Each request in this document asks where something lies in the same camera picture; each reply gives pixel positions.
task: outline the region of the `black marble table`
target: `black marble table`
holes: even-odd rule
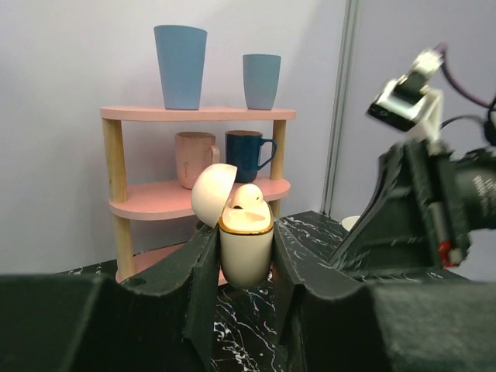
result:
[[[298,213],[281,221],[303,246],[323,260],[329,259],[346,234],[338,222],[316,212]],[[116,271],[116,262],[108,261],[67,273],[115,275]],[[458,276],[443,270],[390,279],[422,283],[451,277]],[[216,306],[211,361],[213,371],[286,371],[284,347],[277,345],[271,276],[259,287],[250,290],[237,290],[228,284],[221,286]]]

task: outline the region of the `wooden shelf post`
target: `wooden shelf post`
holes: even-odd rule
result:
[[[102,119],[105,138],[105,155],[107,159],[108,187],[112,202],[127,201],[126,164],[124,161],[124,144],[122,141],[122,124],[120,120]],[[128,219],[112,216],[117,247],[117,267],[124,280],[136,273],[133,262],[133,239],[131,223]]]
[[[286,120],[274,120],[272,138],[277,143],[277,152],[275,158],[270,163],[270,179],[280,180],[283,177]],[[281,200],[270,201],[270,207],[274,216],[279,217],[281,213]]]

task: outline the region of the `cup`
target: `cup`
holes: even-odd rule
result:
[[[264,143],[272,143],[270,159],[259,165],[260,151]],[[226,132],[226,163],[238,168],[235,182],[247,184],[257,178],[257,173],[274,159],[277,143],[262,138],[262,133],[251,130],[231,130]]]
[[[248,109],[272,109],[280,72],[281,56],[273,54],[245,54],[243,56],[243,84]]]
[[[207,32],[179,25],[155,26],[153,31],[165,108],[198,110]]]
[[[215,136],[204,132],[181,132],[175,137],[177,178],[183,188],[192,189],[202,171],[219,162]]]

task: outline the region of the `pink shelf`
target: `pink shelf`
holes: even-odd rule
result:
[[[177,244],[175,246],[165,246],[164,248],[160,248],[158,250],[150,250],[145,253],[137,254],[134,256],[134,264],[136,266],[136,273],[140,273],[146,270],[148,267],[152,267],[154,264],[167,257],[171,253],[175,252],[179,248],[181,248],[185,243]],[[119,272],[115,274],[115,280],[120,283],[121,279],[119,277]],[[219,273],[219,285],[223,285],[227,283],[224,278],[224,274],[222,271]]]
[[[295,110],[249,110],[233,107],[201,107],[199,110],[167,110],[160,106],[105,106],[100,108],[103,119],[134,122],[192,122],[220,120],[291,120]]]
[[[271,202],[289,195],[291,185],[285,179],[271,180],[260,175],[254,182]],[[235,191],[241,184],[234,184]],[[163,181],[128,186],[128,200],[123,203],[109,202],[114,215],[124,219],[161,221],[194,215],[191,209],[191,190],[179,185],[179,181]]]

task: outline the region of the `red component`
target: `red component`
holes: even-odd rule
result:
[[[451,242],[449,240],[445,240],[441,242],[438,246],[439,255],[441,256],[441,262],[443,263],[443,267],[453,267],[452,263],[450,263],[450,257],[448,256],[448,252],[451,250]]]

